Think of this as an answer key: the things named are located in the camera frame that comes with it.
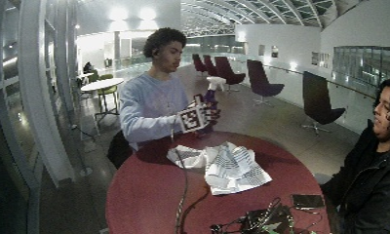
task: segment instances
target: curved ceiling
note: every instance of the curved ceiling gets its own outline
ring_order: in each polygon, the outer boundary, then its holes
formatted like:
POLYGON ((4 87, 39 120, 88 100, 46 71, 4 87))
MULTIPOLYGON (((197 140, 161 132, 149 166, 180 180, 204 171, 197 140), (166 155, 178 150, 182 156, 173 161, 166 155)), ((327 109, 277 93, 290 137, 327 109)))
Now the curved ceiling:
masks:
POLYGON ((182 0, 188 36, 233 34, 236 24, 271 23, 323 29, 362 0, 182 0))

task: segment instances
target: black jacket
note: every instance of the black jacket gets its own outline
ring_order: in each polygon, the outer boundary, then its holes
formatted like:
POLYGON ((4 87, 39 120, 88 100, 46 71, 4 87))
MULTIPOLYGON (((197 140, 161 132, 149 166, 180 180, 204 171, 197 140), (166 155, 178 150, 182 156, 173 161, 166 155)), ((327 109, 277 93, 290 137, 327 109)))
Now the black jacket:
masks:
POLYGON ((338 174, 321 185, 334 206, 341 205, 343 233, 390 231, 390 151, 375 154, 378 139, 368 121, 338 174))

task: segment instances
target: round red table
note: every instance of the round red table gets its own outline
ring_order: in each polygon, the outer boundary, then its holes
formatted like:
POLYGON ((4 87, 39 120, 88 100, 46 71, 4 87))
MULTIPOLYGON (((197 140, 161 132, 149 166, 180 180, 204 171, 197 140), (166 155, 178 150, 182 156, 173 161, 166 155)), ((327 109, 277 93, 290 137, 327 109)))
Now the round red table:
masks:
MULTIPOLYGON (((165 233, 176 230, 178 204, 185 189, 185 172, 166 158, 177 145, 194 149, 217 146, 225 141, 254 151, 256 162, 273 180, 248 191, 213 196, 204 179, 204 169, 188 170, 189 190, 181 214, 180 233, 210 233, 212 224, 225 224, 248 211, 266 209, 274 198, 291 207, 291 194, 322 194, 303 163, 279 146, 257 137, 213 132, 197 138, 193 134, 169 137, 148 144, 124 163, 109 185, 105 217, 111 234, 165 233)), ((290 209, 295 233, 306 230, 330 233, 325 209, 309 214, 290 209)))

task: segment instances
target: cell phone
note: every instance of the cell phone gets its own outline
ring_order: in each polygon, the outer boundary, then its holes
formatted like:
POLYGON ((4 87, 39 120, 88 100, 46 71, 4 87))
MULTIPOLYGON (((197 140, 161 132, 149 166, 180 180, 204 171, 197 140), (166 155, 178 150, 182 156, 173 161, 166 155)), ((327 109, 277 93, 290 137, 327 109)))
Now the cell phone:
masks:
POLYGON ((301 210, 319 209, 325 207, 323 199, 321 195, 310 194, 293 194, 291 199, 294 206, 301 210))

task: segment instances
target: white paper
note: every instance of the white paper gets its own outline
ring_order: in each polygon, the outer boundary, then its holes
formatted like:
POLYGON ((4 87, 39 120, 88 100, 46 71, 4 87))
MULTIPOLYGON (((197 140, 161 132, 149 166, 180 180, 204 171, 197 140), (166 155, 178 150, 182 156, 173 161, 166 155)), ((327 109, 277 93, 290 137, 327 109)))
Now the white paper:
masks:
POLYGON ((168 152, 168 159, 182 168, 205 167, 205 181, 212 195, 237 193, 271 181, 267 172, 254 161, 254 152, 225 142, 216 147, 196 150, 178 145, 168 152))

